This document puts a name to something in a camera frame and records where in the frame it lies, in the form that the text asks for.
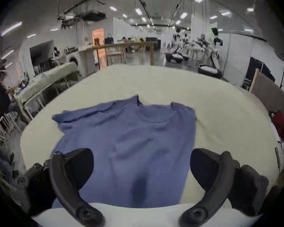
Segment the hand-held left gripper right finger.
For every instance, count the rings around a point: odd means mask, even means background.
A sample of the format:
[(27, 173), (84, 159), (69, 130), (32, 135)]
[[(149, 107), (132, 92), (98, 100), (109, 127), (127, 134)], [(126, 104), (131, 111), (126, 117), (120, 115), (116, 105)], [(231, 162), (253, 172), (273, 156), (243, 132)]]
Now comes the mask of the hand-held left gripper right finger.
[(181, 227), (199, 227), (212, 218), (228, 199), (232, 208), (257, 216), (266, 197), (267, 177), (249, 165), (240, 165), (228, 151), (217, 154), (196, 148), (190, 156), (190, 170), (202, 189), (203, 198), (179, 218)]

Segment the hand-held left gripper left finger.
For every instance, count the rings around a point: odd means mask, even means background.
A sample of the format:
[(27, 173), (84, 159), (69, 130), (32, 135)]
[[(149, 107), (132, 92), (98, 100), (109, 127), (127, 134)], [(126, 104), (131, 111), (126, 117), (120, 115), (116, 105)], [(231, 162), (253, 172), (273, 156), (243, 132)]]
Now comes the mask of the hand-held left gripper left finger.
[(43, 165), (35, 163), (15, 179), (11, 199), (24, 213), (36, 216), (51, 208), (57, 199), (80, 224), (102, 227), (105, 218), (79, 194), (94, 169), (91, 149), (80, 148), (66, 154), (57, 151)]

